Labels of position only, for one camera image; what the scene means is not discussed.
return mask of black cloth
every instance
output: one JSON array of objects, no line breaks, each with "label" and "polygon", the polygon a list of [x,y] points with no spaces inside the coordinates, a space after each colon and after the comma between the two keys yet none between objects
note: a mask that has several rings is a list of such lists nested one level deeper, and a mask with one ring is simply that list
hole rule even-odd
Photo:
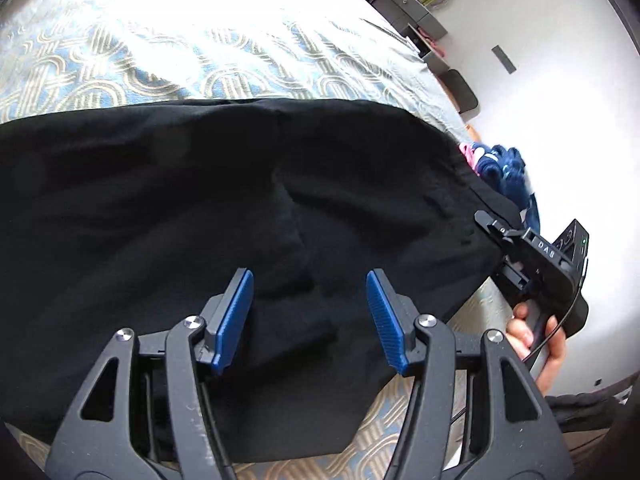
[{"label": "black cloth", "polygon": [[37,116],[0,126],[0,161],[0,416],[45,442],[116,330],[167,330],[248,267],[255,301],[210,384],[229,455],[339,452],[394,374],[367,271],[448,320],[502,256],[476,210],[520,225],[446,134],[371,102]]},{"label": "black cloth", "polygon": [[563,433],[610,428],[623,406],[615,397],[597,393],[546,397],[546,402]]},{"label": "black cloth", "polygon": [[640,380],[636,381],[607,435],[576,468],[572,480],[637,478],[640,439]]}]

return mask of bed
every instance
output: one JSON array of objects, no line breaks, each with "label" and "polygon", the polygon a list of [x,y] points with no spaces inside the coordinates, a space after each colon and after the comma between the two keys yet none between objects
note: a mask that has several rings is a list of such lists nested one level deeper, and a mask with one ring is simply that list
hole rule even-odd
[{"label": "bed", "polygon": [[[468,140],[437,79],[364,0],[8,0],[0,47],[0,122],[185,98],[341,98],[404,108]],[[487,280],[449,324],[482,333],[510,317]],[[459,372],[455,411],[464,383]],[[411,384],[396,377],[380,392],[344,452],[240,464],[238,478],[382,478]],[[47,446],[12,431],[44,466]]]}]

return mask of finger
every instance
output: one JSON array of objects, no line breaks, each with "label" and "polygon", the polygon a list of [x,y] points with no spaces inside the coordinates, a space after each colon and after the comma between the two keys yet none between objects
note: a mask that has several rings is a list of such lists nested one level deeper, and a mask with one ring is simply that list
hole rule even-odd
[{"label": "finger", "polygon": [[507,338],[507,341],[511,343],[511,346],[513,347],[521,361],[530,354],[529,348],[526,347],[520,339],[514,337],[511,334],[505,334],[505,336]]},{"label": "finger", "polygon": [[519,303],[513,308],[513,315],[518,319],[527,319],[529,307],[526,303]]},{"label": "finger", "polygon": [[533,345],[533,332],[527,326],[527,323],[521,319],[511,319],[507,323],[507,333],[520,339],[527,348]]},{"label": "finger", "polygon": [[[555,330],[556,326],[558,326],[558,320],[556,316],[551,316],[549,321],[546,322],[545,329],[545,337],[551,334],[553,330]],[[549,355],[564,361],[564,357],[566,355],[566,334],[564,333],[564,328],[558,330],[554,336],[549,340]]]},{"label": "finger", "polygon": [[[549,318],[546,324],[545,336],[549,335],[558,326],[555,316]],[[562,362],[566,356],[566,335],[564,329],[558,330],[548,343],[549,356],[546,358],[545,366],[536,379],[536,384],[543,395],[551,389],[551,385],[558,376]]]}]

